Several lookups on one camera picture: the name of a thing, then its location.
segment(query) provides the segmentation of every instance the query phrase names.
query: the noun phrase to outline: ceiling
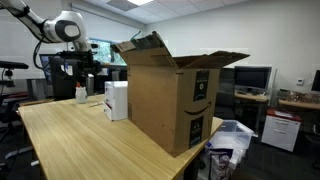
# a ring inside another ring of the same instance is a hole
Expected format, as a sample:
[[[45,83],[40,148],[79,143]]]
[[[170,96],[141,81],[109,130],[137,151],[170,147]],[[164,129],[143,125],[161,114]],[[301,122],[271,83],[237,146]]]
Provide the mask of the ceiling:
[[[83,0],[106,10],[150,24],[180,16],[216,9],[248,0],[154,0],[140,7],[123,11],[107,4],[111,0]]]

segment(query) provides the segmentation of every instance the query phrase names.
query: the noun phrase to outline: wooden table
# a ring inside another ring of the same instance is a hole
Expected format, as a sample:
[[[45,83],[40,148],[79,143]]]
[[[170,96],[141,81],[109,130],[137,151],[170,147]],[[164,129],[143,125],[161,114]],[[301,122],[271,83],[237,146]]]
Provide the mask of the wooden table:
[[[255,132],[254,132],[254,137],[259,136],[259,124],[261,120],[261,115],[262,115],[262,109],[263,105],[268,102],[267,96],[262,96],[262,95],[252,95],[252,94],[240,94],[238,92],[234,92],[234,97],[239,98],[239,99],[245,99],[245,100],[251,100],[259,103],[259,108],[258,108],[258,113],[256,117],[256,124],[255,124]]]
[[[176,158],[129,120],[110,122],[103,95],[20,107],[19,111],[47,179],[175,179],[205,145]],[[222,120],[214,118],[212,135]]]
[[[291,101],[287,101],[287,100],[279,100],[279,104],[286,105],[286,106],[305,108],[305,109],[320,110],[320,104],[314,104],[314,103],[291,102]]]

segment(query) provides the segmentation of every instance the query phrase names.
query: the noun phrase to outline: window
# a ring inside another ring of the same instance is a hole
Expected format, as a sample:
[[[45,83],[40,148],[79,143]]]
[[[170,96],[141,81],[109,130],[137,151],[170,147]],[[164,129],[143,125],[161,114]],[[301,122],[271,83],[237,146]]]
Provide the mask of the window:
[[[90,40],[92,43],[99,44],[99,48],[92,50],[96,53],[93,55],[94,60],[97,60],[101,63],[114,63],[126,65],[121,56],[118,53],[115,53],[110,48],[110,45],[114,44],[114,42],[95,38],[90,38]]]

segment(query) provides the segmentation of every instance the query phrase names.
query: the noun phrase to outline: floor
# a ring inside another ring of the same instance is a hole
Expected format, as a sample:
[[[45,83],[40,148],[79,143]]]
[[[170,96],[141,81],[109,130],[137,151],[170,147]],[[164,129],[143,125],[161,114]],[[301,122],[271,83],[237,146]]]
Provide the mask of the floor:
[[[320,179],[320,171],[313,169],[311,166],[316,153],[320,156],[320,151],[316,151],[301,136],[299,136],[293,153],[260,143],[259,139],[252,138],[247,156],[234,172],[232,180]],[[4,156],[7,152],[28,145],[28,143],[23,142],[20,131],[8,136],[0,145],[0,162],[4,162]],[[0,180],[6,178],[8,180],[40,180],[40,167],[30,166],[33,161],[32,157],[33,154],[29,152],[18,156],[15,160],[6,160],[5,162],[12,168],[9,173],[0,173]]]

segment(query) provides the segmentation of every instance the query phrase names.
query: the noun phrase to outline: white cabinet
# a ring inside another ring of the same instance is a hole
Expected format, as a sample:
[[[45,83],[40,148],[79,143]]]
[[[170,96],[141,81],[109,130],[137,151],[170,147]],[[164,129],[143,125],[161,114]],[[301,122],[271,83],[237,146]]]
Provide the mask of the white cabinet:
[[[296,120],[267,115],[261,142],[292,152],[299,127]]]

